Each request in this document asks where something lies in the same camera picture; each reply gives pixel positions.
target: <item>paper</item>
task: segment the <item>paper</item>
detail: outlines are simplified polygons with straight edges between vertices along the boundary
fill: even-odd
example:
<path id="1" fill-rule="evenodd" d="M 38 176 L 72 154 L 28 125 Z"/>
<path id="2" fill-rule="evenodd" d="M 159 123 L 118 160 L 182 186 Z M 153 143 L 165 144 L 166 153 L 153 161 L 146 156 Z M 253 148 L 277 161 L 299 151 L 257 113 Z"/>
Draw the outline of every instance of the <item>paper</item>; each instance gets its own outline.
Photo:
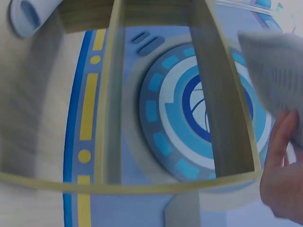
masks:
<path id="1" fill-rule="evenodd" d="M 282 110 L 298 111 L 300 120 L 292 142 L 303 148 L 303 38 L 239 32 L 239 42 L 263 107 L 274 117 Z"/>

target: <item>blue circular design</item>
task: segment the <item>blue circular design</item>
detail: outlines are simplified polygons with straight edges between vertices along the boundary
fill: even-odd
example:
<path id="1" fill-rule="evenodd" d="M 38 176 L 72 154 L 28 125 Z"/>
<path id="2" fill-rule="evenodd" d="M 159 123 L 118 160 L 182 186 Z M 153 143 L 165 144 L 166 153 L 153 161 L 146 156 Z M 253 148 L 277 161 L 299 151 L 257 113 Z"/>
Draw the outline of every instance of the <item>blue circular design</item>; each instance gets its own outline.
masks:
<path id="1" fill-rule="evenodd" d="M 163 119 L 160 116 L 159 97 L 161 89 L 164 89 L 162 87 L 163 81 L 169 71 L 178 63 L 193 56 L 195 56 L 195 52 L 192 44 L 182 44 L 165 52 L 147 71 L 139 97 L 141 127 L 151 151 L 173 176 L 185 182 L 215 178 L 215 171 L 204 165 L 197 165 L 196 162 L 183 155 L 170 141 L 163 126 Z M 238 50 L 232 48 L 232 56 L 236 62 L 246 67 L 246 62 Z M 204 99 L 201 98 L 195 105 L 191 106 L 190 104 L 193 91 L 201 83 L 198 67 L 191 67 L 178 76 L 173 94 L 171 94 L 173 95 L 173 102 L 164 104 L 169 125 L 180 141 L 190 150 L 211 160 L 213 159 L 213 152 L 211 136 L 206 123 L 206 112 L 203 115 L 206 128 L 201 127 L 193 116 L 193 112 L 204 102 Z M 264 131 L 266 112 L 258 103 L 250 83 L 241 75 L 240 79 L 258 141 Z M 264 156 L 264 152 L 266 151 L 262 150 L 260 152 L 261 157 Z M 246 186 L 245 184 L 235 188 L 231 187 L 228 191 L 238 190 Z"/>
<path id="2" fill-rule="evenodd" d="M 208 142 L 212 142 L 211 139 L 211 135 L 209 132 L 209 129 L 206 127 L 206 130 L 203 129 L 194 119 L 193 116 L 193 112 L 195 111 L 195 109 L 198 107 L 198 105 L 200 105 L 201 103 L 205 102 L 205 99 L 202 98 L 201 100 L 199 100 L 199 102 L 197 102 L 197 104 L 194 106 L 194 108 L 190 108 L 190 96 L 192 94 L 192 92 L 194 91 L 195 87 L 201 83 L 200 80 L 200 76 L 197 75 L 194 78 L 192 78 L 190 80 L 190 82 L 186 85 L 184 93 L 183 93 L 183 98 L 182 98 L 182 107 L 183 107 L 183 113 L 184 116 L 188 122 L 188 124 L 190 125 L 190 127 L 192 128 L 192 130 L 199 135 L 201 138 L 205 139 Z M 248 92 L 246 91 L 246 89 L 244 88 L 244 93 L 245 93 L 245 97 L 249 106 L 249 110 L 250 110 L 250 116 L 251 119 L 253 119 L 253 106 L 252 106 L 252 102 L 251 102 L 251 98 L 248 94 Z M 204 121 L 205 121 L 205 125 L 207 126 L 207 113 L 205 111 L 204 113 Z"/>

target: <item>yellow stripe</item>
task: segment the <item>yellow stripe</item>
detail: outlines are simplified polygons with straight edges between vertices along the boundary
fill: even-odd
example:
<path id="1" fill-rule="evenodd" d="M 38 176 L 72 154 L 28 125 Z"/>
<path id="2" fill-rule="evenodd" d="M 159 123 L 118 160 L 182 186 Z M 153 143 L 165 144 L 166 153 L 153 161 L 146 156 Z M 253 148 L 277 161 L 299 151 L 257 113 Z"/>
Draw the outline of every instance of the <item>yellow stripe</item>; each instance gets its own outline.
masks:
<path id="1" fill-rule="evenodd" d="M 104 42 L 104 36 L 105 36 L 106 29 L 99 29 L 96 33 L 93 51 L 101 51 L 103 47 Z"/>
<path id="2" fill-rule="evenodd" d="M 87 76 L 80 127 L 80 140 L 91 140 L 97 80 L 97 73 L 90 73 Z"/>
<path id="3" fill-rule="evenodd" d="M 90 177 L 85 175 L 78 176 L 78 184 L 90 184 Z M 91 227 L 90 215 L 90 195 L 78 194 L 78 226 Z"/>

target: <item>blue stripe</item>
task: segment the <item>blue stripe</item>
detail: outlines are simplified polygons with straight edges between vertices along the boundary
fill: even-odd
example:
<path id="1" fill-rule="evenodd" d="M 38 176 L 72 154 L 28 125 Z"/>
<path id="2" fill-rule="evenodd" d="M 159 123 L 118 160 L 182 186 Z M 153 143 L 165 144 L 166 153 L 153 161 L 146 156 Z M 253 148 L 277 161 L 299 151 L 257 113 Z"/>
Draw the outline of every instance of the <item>blue stripe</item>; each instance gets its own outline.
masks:
<path id="1" fill-rule="evenodd" d="M 179 58 L 176 55 L 172 55 L 169 58 L 165 59 L 162 63 L 162 66 L 169 70 L 172 66 L 174 66 L 179 61 Z"/>
<path id="2" fill-rule="evenodd" d="M 83 76 L 85 61 L 89 50 L 89 43 L 92 33 L 93 33 L 92 31 L 87 31 L 85 33 L 79 59 L 78 59 L 78 65 L 75 72 L 75 78 L 71 90 L 71 101 L 68 110 L 65 145 L 64 145 L 64 160 L 63 160 L 64 182 L 71 182 L 72 153 L 73 153 L 76 116 L 77 116 L 78 102 L 80 96 L 80 88 L 82 83 L 82 76 Z M 65 194 L 65 193 L 63 194 L 63 211 L 64 211 L 64 226 L 72 227 L 71 194 Z"/>
<path id="3" fill-rule="evenodd" d="M 163 155 L 167 156 L 170 154 L 170 152 L 172 151 L 172 147 L 168 143 L 163 132 L 160 131 L 158 133 L 153 134 L 153 139 L 156 143 L 157 148 L 161 151 Z"/>
<path id="4" fill-rule="evenodd" d="M 187 56 L 187 57 L 194 56 L 194 55 L 196 54 L 193 47 L 188 48 L 188 49 L 185 49 L 185 50 L 183 51 L 183 53 L 184 53 L 185 56 Z"/>
<path id="5" fill-rule="evenodd" d="M 150 83 L 148 84 L 148 89 L 150 91 L 154 91 L 154 92 L 158 91 L 160 83 L 163 80 L 163 78 L 164 77 L 157 72 L 155 74 L 153 74 L 153 76 L 150 80 Z"/>
<path id="6" fill-rule="evenodd" d="M 156 50 L 159 46 L 161 46 L 165 42 L 165 39 L 163 37 L 156 37 L 152 39 L 148 44 L 146 44 L 144 47 L 142 47 L 138 54 L 139 56 L 147 56 L 154 50 Z"/>
<path id="7" fill-rule="evenodd" d="M 192 164 L 188 163 L 184 159 L 180 159 L 177 162 L 176 168 L 188 179 L 195 180 L 198 178 L 199 169 L 193 166 Z"/>

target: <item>finger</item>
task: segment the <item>finger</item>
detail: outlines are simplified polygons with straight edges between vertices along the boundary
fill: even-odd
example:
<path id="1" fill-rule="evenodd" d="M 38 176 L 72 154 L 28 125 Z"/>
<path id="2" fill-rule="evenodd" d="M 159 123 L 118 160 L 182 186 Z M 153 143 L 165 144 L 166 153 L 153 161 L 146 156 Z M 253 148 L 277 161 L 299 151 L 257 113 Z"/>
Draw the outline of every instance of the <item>finger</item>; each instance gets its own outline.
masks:
<path id="1" fill-rule="evenodd" d="M 297 127 L 298 121 L 298 113 L 291 112 L 282 122 L 279 122 L 275 137 L 271 138 L 269 144 L 264 170 L 282 166 L 288 142 Z"/>
<path id="2" fill-rule="evenodd" d="M 289 114 L 289 112 L 287 110 L 284 110 L 284 111 L 279 113 L 279 115 L 276 119 L 276 122 L 274 124 L 274 127 L 271 131 L 271 134 L 270 134 L 271 139 L 273 139 L 276 136 L 276 132 L 278 131 L 281 123 L 285 120 L 285 118 L 288 116 L 288 114 Z"/>
<path id="3" fill-rule="evenodd" d="M 303 150 L 301 148 L 295 148 L 294 149 L 294 154 L 297 159 L 297 162 L 302 162 L 303 161 Z"/>

